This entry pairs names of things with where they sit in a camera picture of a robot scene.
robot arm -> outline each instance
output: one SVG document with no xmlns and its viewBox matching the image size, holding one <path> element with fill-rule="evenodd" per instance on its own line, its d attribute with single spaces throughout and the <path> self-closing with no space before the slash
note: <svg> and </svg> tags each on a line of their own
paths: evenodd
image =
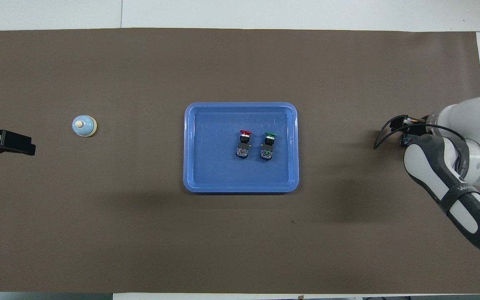
<svg viewBox="0 0 480 300">
<path fill-rule="evenodd" d="M 480 97 L 423 118 L 396 116 L 383 129 L 388 124 L 392 132 L 373 148 L 402 131 L 407 173 L 480 250 Z"/>
<path fill-rule="evenodd" d="M 404 163 L 410 177 L 480 250 L 480 194 L 455 171 L 457 158 L 458 151 L 448 138 L 422 135 L 407 148 Z"/>
</svg>

brown table mat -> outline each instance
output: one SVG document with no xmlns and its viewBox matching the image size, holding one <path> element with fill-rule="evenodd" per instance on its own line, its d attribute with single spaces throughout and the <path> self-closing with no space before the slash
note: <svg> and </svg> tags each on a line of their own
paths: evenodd
<svg viewBox="0 0 480 300">
<path fill-rule="evenodd" d="M 0 32 L 0 291 L 480 293 L 480 251 L 403 167 L 385 120 L 480 95 L 472 32 Z M 195 195 L 183 113 L 287 101 L 299 187 Z M 75 116 L 99 129 L 81 138 Z"/>
</svg>

plastic tray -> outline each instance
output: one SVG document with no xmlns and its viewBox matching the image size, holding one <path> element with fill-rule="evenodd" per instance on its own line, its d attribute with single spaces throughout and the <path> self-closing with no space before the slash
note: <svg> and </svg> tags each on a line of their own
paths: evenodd
<svg viewBox="0 0 480 300">
<path fill-rule="evenodd" d="M 286 193 L 299 184 L 298 113 L 287 102 L 198 102 L 185 111 L 183 182 L 195 193 Z M 235 155 L 241 129 L 253 132 L 249 156 Z M 266 131 L 276 133 L 261 159 Z"/>
</svg>

